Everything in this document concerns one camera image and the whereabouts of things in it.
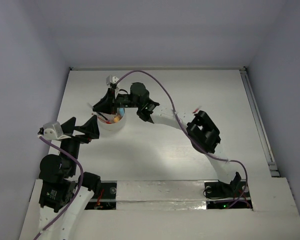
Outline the pale blue highlighter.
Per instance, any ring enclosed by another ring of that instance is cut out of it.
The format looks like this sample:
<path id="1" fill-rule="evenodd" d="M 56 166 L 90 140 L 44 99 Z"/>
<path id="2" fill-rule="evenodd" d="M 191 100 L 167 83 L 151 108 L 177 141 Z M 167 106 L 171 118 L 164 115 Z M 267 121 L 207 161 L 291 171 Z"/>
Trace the pale blue highlighter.
<path id="1" fill-rule="evenodd" d="M 118 109 L 118 114 L 119 114 L 121 117 L 123 117 L 124 114 L 125 114 L 124 108 L 119 108 L 119 109 Z"/>

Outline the yellow cap eraser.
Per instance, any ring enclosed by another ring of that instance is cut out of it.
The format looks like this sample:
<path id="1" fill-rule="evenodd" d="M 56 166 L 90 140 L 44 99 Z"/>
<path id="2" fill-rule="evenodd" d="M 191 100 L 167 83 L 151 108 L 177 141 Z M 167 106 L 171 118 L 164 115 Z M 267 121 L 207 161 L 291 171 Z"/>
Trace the yellow cap eraser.
<path id="1" fill-rule="evenodd" d="M 113 118 L 114 123 L 118 123 L 120 120 L 121 120 L 120 116 L 116 116 L 116 117 Z"/>

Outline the red gel pen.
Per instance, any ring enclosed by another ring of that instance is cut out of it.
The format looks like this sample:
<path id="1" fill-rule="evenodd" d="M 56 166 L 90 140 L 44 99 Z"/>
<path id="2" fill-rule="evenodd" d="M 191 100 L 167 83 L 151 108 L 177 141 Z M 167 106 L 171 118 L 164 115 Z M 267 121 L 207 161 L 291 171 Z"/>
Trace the red gel pen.
<path id="1" fill-rule="evenodd" d="M 106 120 L 105 118 L 103 117 L 100 117 L 99 115 L 95 114 L 95 113 L 92 113 L 91 115 L 93 116 L 97 116 L 97 119 L 105 124 L 112 124 L 109 120 Z"/>

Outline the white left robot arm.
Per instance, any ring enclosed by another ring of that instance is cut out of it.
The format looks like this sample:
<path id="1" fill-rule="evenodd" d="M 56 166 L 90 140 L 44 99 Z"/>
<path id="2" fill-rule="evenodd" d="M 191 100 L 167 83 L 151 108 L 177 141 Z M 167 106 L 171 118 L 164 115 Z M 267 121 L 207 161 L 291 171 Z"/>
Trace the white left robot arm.
<path id="1" fill-rule="evenodd" d="M 70 240 L 88 202 L 101 192 L 99 175 L 85 172 L 78 161 L 80 146 L 100 137 L 97 116 L 81 126 L 72 117 L 63 124 L 44 124 L 37 137 L 58 151 L 39 164 L 39 232 L 36 240 Z"/>

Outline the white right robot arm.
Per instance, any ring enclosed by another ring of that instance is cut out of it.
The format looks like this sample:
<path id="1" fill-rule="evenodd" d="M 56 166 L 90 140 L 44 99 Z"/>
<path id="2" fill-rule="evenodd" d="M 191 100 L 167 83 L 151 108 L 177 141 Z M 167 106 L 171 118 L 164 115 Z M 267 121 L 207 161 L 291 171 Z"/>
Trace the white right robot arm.
<path id="1" fill-rule="evenodd" d="M 177 113 L 173 107 L 163 107 L 150 99 L 149 91 L 140 82 L 133 83 L 125 94 L 111 83 L 105 96 L 93 105 L 92 110 L 114 114 L 120 108 L 136 108 L 136 114 L 144 122 L 166 125 L 185 133 L 193 148 L 207 157 L 217 174 L 218 181 L 205 191 L 207 197 L 225 199 L 237 194 L 242 178 L 230 167 L 231 161 L 225 157 L 220 145 L 220 131 L 206 112 Z"/>

